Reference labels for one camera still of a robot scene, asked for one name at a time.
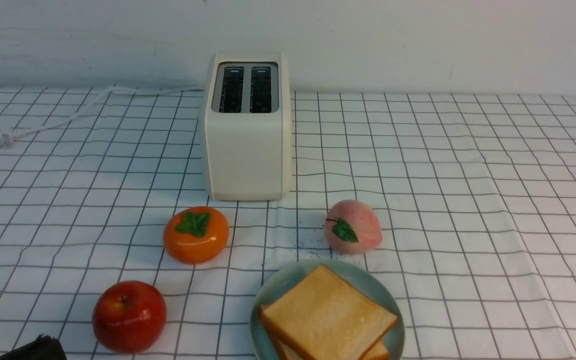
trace white cable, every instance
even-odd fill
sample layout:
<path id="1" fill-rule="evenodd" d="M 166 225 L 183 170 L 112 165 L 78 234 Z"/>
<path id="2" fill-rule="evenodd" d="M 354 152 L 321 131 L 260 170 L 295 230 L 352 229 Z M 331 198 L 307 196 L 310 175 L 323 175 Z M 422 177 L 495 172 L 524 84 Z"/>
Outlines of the white cable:
<path id="1" fill-rule="evenodd" d="M 127 94 L 134 94 L 134 95 L 146 95 L 146 96 L 157 96 L 157 95 L 165 95 L 165 94 L 172 94 L 176 92 L 184 92 L 184 91 L 202 91 L 203 89 L 198 87 L 184 87 L 184 88 L 176 88 L 176 89 L 163 89 L 163 90 L 145 90 L 145 89 L 134 89 L 134 88 L 124 88 L 121 86 L 111 86 L 106 88 L 104 91 L 101 91 L 97 96 L 95 96 L 92 101 L 87 103 L 82 109 L 78 110 L 68 118 L 62 121 L 55 121 L 54 123 L 50 123 L 48 125 L 33 127 L 30 129 L 0 129 L 0 148 L 11 148 L 14 143 L 15 139 L 19 139 L 20 137 L 25 137 L 26 135 L 42 132 L 43 130 L 48 129 L 55 129 L 59 128 L 60 126 L 64 126 L 71 121 L 77 119 L 81 116 L 84 112 L 86 112 L 90 107 L 95 105 L 103 96 L 110 94 L 110 93 L 118 93 L 124 92 Z"/>

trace white toaster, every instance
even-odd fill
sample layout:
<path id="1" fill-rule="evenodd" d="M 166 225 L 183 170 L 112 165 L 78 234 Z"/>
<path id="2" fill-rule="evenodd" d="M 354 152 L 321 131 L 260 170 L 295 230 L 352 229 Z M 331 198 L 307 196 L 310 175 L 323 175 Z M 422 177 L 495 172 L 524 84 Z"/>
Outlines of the white toaster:
<path id="1" fill-rule="evenodd" d="M 211 198 L 283 198 L 291 187 L 293 146 L 286 57 L 279 52 L 215 54 L 198 131 Z"/>

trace red apple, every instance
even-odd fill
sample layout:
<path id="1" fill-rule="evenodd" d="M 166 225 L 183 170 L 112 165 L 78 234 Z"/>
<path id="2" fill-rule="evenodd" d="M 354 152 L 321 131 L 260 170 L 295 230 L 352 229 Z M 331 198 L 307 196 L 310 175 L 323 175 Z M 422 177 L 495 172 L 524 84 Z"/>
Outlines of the red apple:
<path id="1" fill-rule="evenodd" d="M 382 243 L 382 227 L 374 210 L 359 200 L 342 200 L 327 213 L 324 237 L 342 254 L 361 254 Z"/>
<path id="2" fill-rule="evenodd" d="M 121 281 L 109 287 L 94 306 L 92 326 L 99 343 L 120 354 L 148 350 L 166 324 L 166 302 L 153 285 Z"/>

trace bread slice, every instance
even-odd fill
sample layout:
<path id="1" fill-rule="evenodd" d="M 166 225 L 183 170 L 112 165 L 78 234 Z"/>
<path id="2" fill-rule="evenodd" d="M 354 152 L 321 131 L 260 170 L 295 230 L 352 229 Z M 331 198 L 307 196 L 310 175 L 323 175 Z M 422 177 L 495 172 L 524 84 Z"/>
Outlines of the bread slice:
<path id="1" fill-rule="evenodd" d="M 323 264 L 260 319 L 270 337 L 304 360 L 364 360 L 398 321 Z"/>
<path id="2" fill-rule="evenodd" d="M 263 312 L 263 310 L 265 310 L 268 306 L 269 304 L 263 303 L 259 307 L 259 314 L 261 314 L 261 312 Z M 293 349 L 288 347 L 288 345 L 284 344 L 273 335 L 269 335 L 269 337 L 270 342 L 272 342 L 272 346 L 274 346 L 274 350 L 277 351 L 277 355 L 279 355 L 281 360 L 304 360 L 304 358 L 299 356 L 298 353 L 296 353 Z M 361 360 L 388 360 L 390 355 L 391 354 L 388 353 L 388 349 L 384 343 L 379 341 Z"/>

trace orange persimmon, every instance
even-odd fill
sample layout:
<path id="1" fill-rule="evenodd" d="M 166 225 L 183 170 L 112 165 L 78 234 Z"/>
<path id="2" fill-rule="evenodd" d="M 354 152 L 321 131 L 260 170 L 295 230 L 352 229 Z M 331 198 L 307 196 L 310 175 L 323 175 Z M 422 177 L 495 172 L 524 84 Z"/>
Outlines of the orange persimmon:
<path id="1" fill-rule="evenodd" d="M 167 223 L 164 249 L 179 262 L 199 264 L 224 250 L 229 233 L 228 220 L 219 210 L 209 206 L 190 207 Z"/>

